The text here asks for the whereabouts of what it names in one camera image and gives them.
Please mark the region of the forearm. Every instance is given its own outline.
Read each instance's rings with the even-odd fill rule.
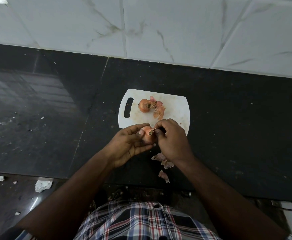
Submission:
[[[17,226],[39,239],[73,239],[110,171],[107,156],[100,151]]]
[[[192,157],[176,166],[194,185],[223,239],[276,239],[288,236],[268,216]]]

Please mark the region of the white cutting board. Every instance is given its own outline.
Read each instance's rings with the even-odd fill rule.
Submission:
[[[166,108],[164,119],[173,119],[176,121],[185,130],[187,135],[190,124],[190,112],[186,97],[136,89],[128,89],[120,103],[118,112],[119,128],[123,129],[131,125],[143,123],[148,123],[153,127],[158,122],[157,118],[155,119],[153,117],[154,109],[151,109],[148,113],[142,113],[138,108],[139,102],[142,99],[149,100],[150,96],[153,96],[157,101],[159,100],[164,104]],[[133,98],[134,101],[132,103],[130,117],[125,118],[124,111],[129,98]]]

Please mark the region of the plaid shirt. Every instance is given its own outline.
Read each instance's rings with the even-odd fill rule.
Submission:
[[[11,228],[0,239],[34,240]],[[220,239],[190,216],[158,202],[110,201],[81,224],[75,240],[104,239]]]

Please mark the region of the backsplash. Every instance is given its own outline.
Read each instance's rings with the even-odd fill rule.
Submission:
[[[292,78],[292,0],[7,0],[0,44]]]

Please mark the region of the cutting board handle hole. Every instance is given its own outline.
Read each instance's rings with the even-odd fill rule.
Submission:
[[[127,103],[125,105],[125,111],[124,111],[124,117],[125,118],[129,118],[130,117],[130,110],[132,108],[132,102],[134,101],[134,99],[132,97],[130,97],[127,100]]]

